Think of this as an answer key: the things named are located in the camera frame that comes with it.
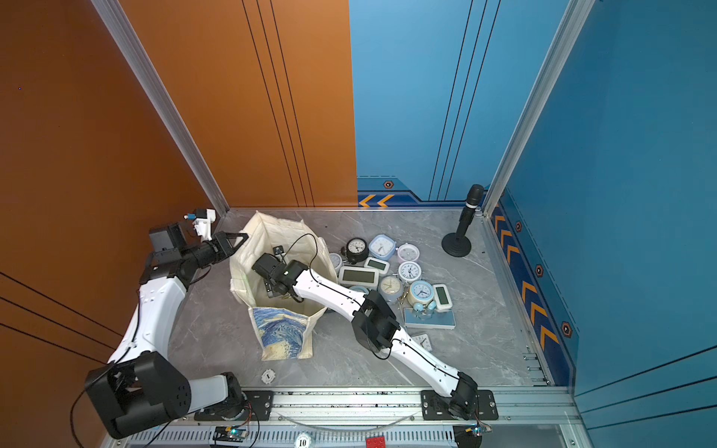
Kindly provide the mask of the black round alarm clock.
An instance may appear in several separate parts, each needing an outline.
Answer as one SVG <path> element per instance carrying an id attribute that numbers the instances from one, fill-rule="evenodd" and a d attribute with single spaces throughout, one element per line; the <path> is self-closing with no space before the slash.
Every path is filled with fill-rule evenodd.
<path id="1" fill-rule="evenodd" d="M 367 242 L 360 238 L 351 238 L 342 249 L 342 254 L 349 264 L 359 264 L 369 257 L 369 248 Z"/>

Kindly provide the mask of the green circuit board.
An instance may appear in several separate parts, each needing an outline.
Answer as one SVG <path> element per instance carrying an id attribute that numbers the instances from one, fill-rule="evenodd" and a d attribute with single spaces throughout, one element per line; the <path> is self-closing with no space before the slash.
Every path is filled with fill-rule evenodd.
<path id="1" fill-rule="evenodd" d="M 243 444 L 249 431 L 245 427 L 215 427 L 212 436 L 213 444 Z"/>

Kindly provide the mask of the red block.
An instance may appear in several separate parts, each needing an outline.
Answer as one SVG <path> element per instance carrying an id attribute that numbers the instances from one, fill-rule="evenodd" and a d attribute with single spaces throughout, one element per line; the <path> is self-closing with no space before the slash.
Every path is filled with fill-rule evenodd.
<path id="1" fill-rule="evenodd" d="M 387 448 L 386 439 L 384 436 L 375 436 L 367 438 L 365 440 L 366 448 Z"/>

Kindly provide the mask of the yellow blue twin-bell clock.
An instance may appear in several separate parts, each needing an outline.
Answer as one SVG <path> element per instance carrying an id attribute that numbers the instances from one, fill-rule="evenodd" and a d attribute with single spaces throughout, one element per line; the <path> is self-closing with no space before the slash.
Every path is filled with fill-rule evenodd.
<path id="1" fill-rule="evenodd" d="M 407 302 L 412 311 L 427 313 L 436 308 L 435 296 L 433 285 L 424 280 L 416 280 L 409 286 Z"/>

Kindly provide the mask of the white round marker left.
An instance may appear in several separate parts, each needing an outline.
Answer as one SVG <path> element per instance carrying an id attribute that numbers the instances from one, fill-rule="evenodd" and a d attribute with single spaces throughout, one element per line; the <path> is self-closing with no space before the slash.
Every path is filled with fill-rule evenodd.
<path id="1" fill-rule="evenodd" d="M 272 369 L 267 369 L 261 374 L 261 380 L 263 384 L 270 385 L 276 379 L 276 372 Z"/>

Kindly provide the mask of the pink round alarm clock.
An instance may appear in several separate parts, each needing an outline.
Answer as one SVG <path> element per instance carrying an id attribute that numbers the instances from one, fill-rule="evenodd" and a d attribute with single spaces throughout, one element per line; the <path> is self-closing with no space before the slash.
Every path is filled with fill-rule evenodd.
<path id="1" fill-rule="evenodd" d="M 420 257 L 420 250 L 417 246 L 413 244 L 404 243 L 397 248 L 396 254 L 399 258 L 400 263 L 404 263 L 407 261 L 416 262 Z"/>

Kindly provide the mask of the cream canvas bag starry print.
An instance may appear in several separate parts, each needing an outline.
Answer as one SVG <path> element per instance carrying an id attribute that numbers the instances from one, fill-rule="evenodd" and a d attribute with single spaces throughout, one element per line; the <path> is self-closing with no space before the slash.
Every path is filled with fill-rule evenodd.
<path id="1" fill-rule="evenodd" d="M 287 261 L 300 261 L 335 281 L 337 274 L 323 238 L 302 221 L 284 220 L 257 212 L 245 225 L 248 240 L 230 259 L 230 289 L 248 306 L 263 360 L 306 360 L 313 357 L 312 334 L 327 308 L 317 302 L 300 304 L 290 296 L 271 298 L 262 277 L 252 270 L 261 255 L 276 246 L 287 250 Z"/>

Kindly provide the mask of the white green digital clock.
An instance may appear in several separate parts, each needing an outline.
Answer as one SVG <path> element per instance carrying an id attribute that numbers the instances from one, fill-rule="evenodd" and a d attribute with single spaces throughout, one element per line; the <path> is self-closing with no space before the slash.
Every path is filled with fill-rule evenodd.
<path id="1" fill-rule="evenodd" d="M 436 311 L 439 313 L 447 313 L 453 308 L 453 301 L 448 291 L 447 285 L 436 284 L 433 286 L 435 293 Z"/>

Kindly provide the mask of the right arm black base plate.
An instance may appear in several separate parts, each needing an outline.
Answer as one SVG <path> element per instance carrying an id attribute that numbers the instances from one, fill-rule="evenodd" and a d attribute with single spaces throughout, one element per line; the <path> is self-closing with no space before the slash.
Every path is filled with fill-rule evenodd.
<path id="1" fill-rule="evenodd" d="M 488 389 L 477 390 L 468 401 L 444 398 L 427 389 L 420 392 L 420 401 L 422 416 L 426 421 L 497 421 L 500 418 L 494 394 Z"/>

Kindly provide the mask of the blue rectangular clock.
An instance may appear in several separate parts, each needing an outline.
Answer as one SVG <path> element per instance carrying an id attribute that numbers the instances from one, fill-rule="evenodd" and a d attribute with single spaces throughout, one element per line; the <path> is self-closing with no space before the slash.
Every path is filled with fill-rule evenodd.
<path id="1" fill-rule="evenodd" d="M 409 329 L 455 330 L 457 326 L 453 311 L 427 314 L 418 313 L 413 309 L 404 309 L 403 315 L 405 327 Z"/>

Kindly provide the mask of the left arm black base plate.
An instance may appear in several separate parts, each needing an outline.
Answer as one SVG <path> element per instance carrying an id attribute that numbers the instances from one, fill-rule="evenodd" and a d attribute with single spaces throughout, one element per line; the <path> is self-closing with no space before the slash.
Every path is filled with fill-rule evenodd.
<path id="1" fill-rule="evenodd" d="M 227 401 L 202 409 L 193 415 L 195 421 L 217 421 L 239 423 L 250 419 L 268 421 L 274 404 L 271 390 L 243 391 L 239 399 L 229 397 Z"/>

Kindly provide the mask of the white round number tag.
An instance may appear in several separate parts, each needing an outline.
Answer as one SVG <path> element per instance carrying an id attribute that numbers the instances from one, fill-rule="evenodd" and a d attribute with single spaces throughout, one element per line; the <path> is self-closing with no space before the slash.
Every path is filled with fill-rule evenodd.
<path id="1" fill-rule="evenodd" d="M 295 448 L 312 448 L 313 446 L 313 438 L 306 432 L 300 433 L 294 441 Z"/>

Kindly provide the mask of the large white digital clock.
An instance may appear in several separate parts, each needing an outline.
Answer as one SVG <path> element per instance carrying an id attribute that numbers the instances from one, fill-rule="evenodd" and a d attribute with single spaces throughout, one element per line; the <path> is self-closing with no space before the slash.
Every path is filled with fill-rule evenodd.
<path id="1" fill-rule="evenodd" d="M 338 274 L 339 284 L 345 287 L 359 286 L 376 289 L 380 273 L 372 268 L 343 266 Z"/>

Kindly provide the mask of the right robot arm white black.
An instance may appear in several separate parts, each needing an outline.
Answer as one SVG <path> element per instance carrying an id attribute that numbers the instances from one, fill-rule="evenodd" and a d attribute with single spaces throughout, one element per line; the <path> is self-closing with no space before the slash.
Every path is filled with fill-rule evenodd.
<path id="1" fill-rule="evenodd" d="M 478 385 L 470 375 L 440 361 L 401 326 L 381 294 L 352 291 L 317 274 L 300 261 L 285 263 L 265 253 L 252 270 L 272 289 L 317 302 L 345 317 L 357 342 L 381 360 L 398 360 L 418 374 L 447 404 L 455 418 L 478 416 Z"/>

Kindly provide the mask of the small white square clock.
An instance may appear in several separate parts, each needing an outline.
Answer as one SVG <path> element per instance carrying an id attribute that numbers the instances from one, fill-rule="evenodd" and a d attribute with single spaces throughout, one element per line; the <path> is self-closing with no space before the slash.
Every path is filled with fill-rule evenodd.
<path id="1" fill-rule="evenodd" d="M 412 339 L 418 343 L 424 350 L 431 352 L 432 351 L 432 345 L 431 340 L 429 339 L 429 335 L 425 332 L 418 333 L 412 336 Z"/>

